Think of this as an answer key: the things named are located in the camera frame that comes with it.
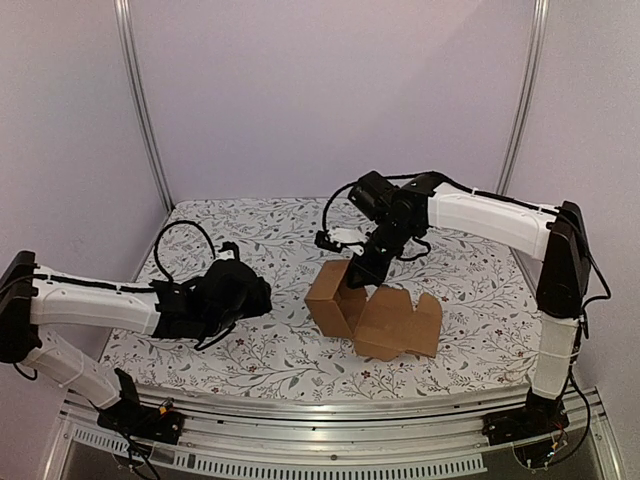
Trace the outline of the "brown cardboard box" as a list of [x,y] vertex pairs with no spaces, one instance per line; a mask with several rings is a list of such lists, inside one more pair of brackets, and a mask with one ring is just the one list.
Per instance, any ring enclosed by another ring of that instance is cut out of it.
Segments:
[[320,332],[352,342],[355,353],[389,362],[403,354],[437,355],[443,311],[434,296],[413,302],[406,289],[381,286],[371,294],[346,285],[346,260],[325,262],[305,304]]

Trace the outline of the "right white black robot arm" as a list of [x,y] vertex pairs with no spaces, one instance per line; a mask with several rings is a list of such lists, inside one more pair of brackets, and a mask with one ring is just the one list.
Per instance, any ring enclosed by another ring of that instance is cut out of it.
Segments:
[[540,263],[535,300],[541,315],[541,338],[531,392],[539,397],[517,415],[517,427],[537,436],[552,424],[575,356],[583,299],[591,271],[588,243],[579,207],[530,204],[466,187],[430,171],[393,179],[371,171],[351,184],[349,201],[371,222],[370,234],[331,228],[330,240],[352,250],[348,270],[352,288],[380,286],[392,260],[405,245],[430,229],[480,237]]

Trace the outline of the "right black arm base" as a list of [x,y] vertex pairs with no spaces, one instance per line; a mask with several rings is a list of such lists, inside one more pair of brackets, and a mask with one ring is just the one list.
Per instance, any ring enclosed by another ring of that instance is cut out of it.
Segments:
[[548,399],[530,389],[521,407],[488,413],[482,417],[482,434],[490,445],[499,445],[563,430],[569,426],[562,397]]

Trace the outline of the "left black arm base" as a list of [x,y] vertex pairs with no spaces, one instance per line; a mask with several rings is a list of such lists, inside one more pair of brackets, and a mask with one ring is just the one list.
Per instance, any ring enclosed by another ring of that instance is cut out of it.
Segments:
[[118,401],[97,409],[98,425],[122,436],[177,445],[185,415],[174,408],[174,399],[166,398],[157,406],[143,405],[133,378],[120,368],[115,369],[115,374],[120,382]]

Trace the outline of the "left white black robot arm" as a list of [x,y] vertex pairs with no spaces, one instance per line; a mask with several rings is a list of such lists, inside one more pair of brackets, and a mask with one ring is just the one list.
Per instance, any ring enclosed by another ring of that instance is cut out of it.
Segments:
[[216,260],[183,283],[111,283],[76,278],[18,252],[1,276],[1,360],[48,376],[84,396],[128,434],[148,426],[132,380],[64,340],[58,325],[118,329],[156,339],[193,340],[199,350],[230,333],[237,321],[272,309],[269,283],[236,258]]

